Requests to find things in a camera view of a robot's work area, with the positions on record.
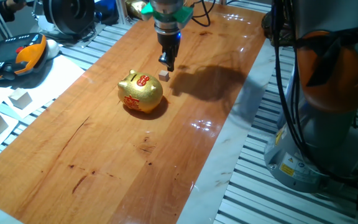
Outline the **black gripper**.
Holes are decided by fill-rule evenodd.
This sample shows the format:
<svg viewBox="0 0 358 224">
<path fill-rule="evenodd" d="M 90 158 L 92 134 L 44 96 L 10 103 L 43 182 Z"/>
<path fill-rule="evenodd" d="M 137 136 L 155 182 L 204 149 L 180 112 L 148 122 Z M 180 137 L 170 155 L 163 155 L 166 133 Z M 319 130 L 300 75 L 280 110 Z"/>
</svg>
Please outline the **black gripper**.
<svg viewBox="0 0 358 224">
<path fill-rule="evenodd" d="M 159 62 L 167 66 L 169 72 L 175 69 L 175 57 L 178 55 L 178 50 L 181 41 L 181 34 L 176 33 L 172 35 L 157 34 L 158 42 L 162 46 L 163 54 L 159 57 Z M 167 58 L 167 53 L 171 52 L 174 57 Z"/>
</svg>

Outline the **person hand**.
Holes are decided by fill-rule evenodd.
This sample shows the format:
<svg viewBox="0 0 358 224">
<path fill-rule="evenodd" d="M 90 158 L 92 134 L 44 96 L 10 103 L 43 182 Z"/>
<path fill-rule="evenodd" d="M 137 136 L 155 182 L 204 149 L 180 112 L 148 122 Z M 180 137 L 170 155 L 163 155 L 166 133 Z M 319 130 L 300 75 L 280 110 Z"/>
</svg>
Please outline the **person hand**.
<svg viewBox="0 0 358 224">
<path fill-rule="evenodd" d="M 20 11 L 26 5 L 25 0 L 6 0 L 6 8 L 12 12 Z"/>
</svg>

